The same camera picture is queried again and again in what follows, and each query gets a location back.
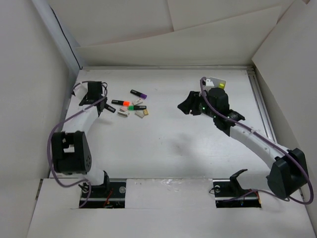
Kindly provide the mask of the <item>green cap highlighter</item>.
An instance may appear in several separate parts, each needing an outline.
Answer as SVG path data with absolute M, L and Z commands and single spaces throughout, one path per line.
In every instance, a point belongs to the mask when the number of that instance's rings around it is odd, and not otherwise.
M 140 110 L 146 110 L 147 106 L 128 106 L 129 111 L 140 111 Z

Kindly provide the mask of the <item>pink white stapler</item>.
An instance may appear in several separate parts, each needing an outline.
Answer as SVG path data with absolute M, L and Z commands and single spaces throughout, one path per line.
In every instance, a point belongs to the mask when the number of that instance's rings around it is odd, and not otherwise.
M 130 113 L 127 107 L 120 107 L 117 114 L 121 117 L 129 117 Z

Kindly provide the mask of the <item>orange cap highlighter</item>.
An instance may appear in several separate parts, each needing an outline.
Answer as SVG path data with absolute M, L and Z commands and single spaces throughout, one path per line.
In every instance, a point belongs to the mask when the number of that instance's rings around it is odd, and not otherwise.
M 120 101 L 120 100 L 112 100 L 111 103 L 114 105 L 120 105 L 120 106 L 126 106 L 126 107 L 130 105 L 130 102 L 128 101 Z

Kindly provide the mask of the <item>purple cap highlighter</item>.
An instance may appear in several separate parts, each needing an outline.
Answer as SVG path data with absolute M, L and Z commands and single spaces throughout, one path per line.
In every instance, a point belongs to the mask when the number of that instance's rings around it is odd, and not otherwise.
M 136 91 L 136 90 L 130 90 L 130 93 L 135 95 L 135 96 L 138 96 L 141 99 L 146 99 L 147 98 L 146 94 L 143 94 L 143 93 L 141 93 L 139 91 Z

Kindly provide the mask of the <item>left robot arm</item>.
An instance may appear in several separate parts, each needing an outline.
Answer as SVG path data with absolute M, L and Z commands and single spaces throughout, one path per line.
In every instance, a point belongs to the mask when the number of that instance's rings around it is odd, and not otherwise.
M 77 106 L 73 115 L 56 125 L 49 135 L 47 153 L 52 176 L 62 187 L 77 185 L 62 184 L 58 174 L 75 174 L 93 186 L 98 196 L 106 196 L 110 192 L 107 173 L 93 163 L 87 133 L 106 107 L 107 84 L 101 81 L 87 81 L 87 92 L 80 98 L 78 83 L 73 87 L 72 102 Z

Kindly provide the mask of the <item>blue cap highlighter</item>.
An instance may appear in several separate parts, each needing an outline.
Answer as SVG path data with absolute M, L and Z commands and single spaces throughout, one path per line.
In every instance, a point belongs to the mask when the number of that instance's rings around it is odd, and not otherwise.
M 115 112 L 116 112 L 116 109 L 115 109 L 114 107 L 112 107 L 111 105 L 105 104 L 105 105 L 104 105 L 104 108 L 105 108 L 107 111 L 111 112 L 111 113 L 115 113 Z

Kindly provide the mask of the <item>white divided container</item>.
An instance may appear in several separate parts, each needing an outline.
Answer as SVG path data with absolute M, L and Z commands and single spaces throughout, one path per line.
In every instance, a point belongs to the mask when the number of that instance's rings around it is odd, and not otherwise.
M 210 79 L 213 81 L 214 87 L 216 87 L 216 88 L 219 88 L 218 86 L 219 86 L 220 83 L 223 83 L 226 86 L 226 81 L 225 80 L 222 80 L 222 79 L 219 79 L 219 78 L 215 78 L 215 77 L 210 77 Z

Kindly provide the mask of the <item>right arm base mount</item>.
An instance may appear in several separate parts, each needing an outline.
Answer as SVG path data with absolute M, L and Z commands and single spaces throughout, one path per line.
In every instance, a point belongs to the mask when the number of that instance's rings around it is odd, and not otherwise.
M 209 190 L 214 195 L 216 208 L 261 208 L 258 192 L 243 189 L 238 182 L 238 177 L 247 171 L 241 169 L 229 178 L 215 178 L 213 187 Z

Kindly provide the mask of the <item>white grey eraser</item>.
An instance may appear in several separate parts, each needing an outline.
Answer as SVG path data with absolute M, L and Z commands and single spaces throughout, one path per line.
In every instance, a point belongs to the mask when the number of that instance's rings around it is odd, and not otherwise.
M 143 111 L 136 111 L 135 115 L 140 117 L 140 118 L 144 118 L 145 114 L 143 113 Z

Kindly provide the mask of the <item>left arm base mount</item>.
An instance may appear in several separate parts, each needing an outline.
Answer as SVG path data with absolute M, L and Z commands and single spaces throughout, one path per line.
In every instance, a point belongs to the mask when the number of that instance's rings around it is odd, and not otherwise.
M 85 209 L 123 209 L 125 208 L 126 179 L 110 179 L 104 172 L 104 183 L 93 185 L 90 196 L 87 183 L 79 185 L 82 189 L 79 208 Z

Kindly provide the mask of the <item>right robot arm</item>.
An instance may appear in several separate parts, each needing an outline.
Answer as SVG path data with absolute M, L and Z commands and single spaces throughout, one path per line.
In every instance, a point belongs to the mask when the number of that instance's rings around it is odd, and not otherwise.
M 260 157 L 270 169 L 266 179 L 275 196 L 281 199 L 289 198 L 302 186 L 312 185 L 304 153 L 298 148 L 290 150 L 282 147 L 242 124 L 245 117 L 230 108 L 224 89 L 191 91 L 186 100 L 177 107 L 186 115 L 204 114 L 211 117 L 219 130 Z

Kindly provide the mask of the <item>white staples box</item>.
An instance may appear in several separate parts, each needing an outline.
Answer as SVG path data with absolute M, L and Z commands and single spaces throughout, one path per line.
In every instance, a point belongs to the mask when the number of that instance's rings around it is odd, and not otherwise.
M 132 104 L 133 104 L 134 106 L 137 106 L 137 105 L 142 104 L 143 101 L 144 101 L 144 100 L 143 100 L 142 98 L 139 98 L 139 99 L 134 100 L 134 101 L 132 102 Z

